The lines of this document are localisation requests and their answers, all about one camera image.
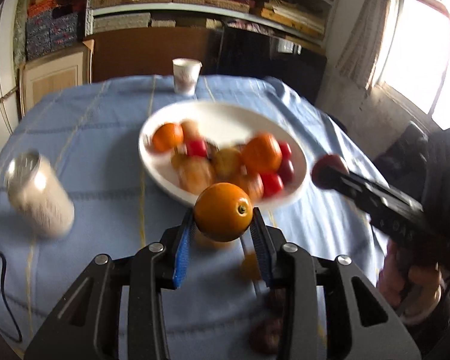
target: sleeve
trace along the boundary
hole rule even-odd
[[[450,297],[441,296],[434,310],[424,321],[411,324],[411,321],[403,320],[408,332],[415,340],[422,356],[425,356],[437,344],[443,332],[450,325]]]

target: metal screw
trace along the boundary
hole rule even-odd
[[[149,251],[152,253],[158,253],[164,249],[164,246],[159,242],[154,242],[148,246]]]
[[[287,253],[295,253],[299,247],[291,242],[287,242],[286,244],[283,244],[282,249]]]
[[[349,266],[352,263],[352,259],[344,254],[338,256],[337,261],[339,264],[342,264],[342,266]]]
[[[106,254],[99,254],[95,257],[95,264],[102,266],[103,264],[108,263],[108,256]]]

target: window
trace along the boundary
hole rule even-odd
[[[397,0],[379,84],[425,123],[450,127],[450,15],[439,0]]]

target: black cable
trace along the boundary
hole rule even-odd
[[[5,273],[7,272],[7,259],[5,258],[5,256],[3,255],[3,253],[1,251],[0,251],[0,258],[2,259],[2,273],[0,276],[0,292],[2,293],[3,303],[5,303],[5,307],[7,308],[7,311],[10,314],[10,317],[12,318],[13,325],[15,325],[15,329],[17,329],[18,339],[15,337],[12,337],[1,327],[0,327],[0,332],[8,339],[12,340],[13,342],[15,342],[17,344],[20,344],[21,342],[23,342],[22,332],[20,331],[17,320],[13,316],[12,310],[10,310],[10,306],[8,305],[8,302],[7,302],[7,297],[5,296]]]

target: wooden cabinet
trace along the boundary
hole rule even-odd
[[[172,59],[202,62],[201,74],[216,73],[221,32],[208,28],[127,28],[93,34],[92,81],[173,74]]]

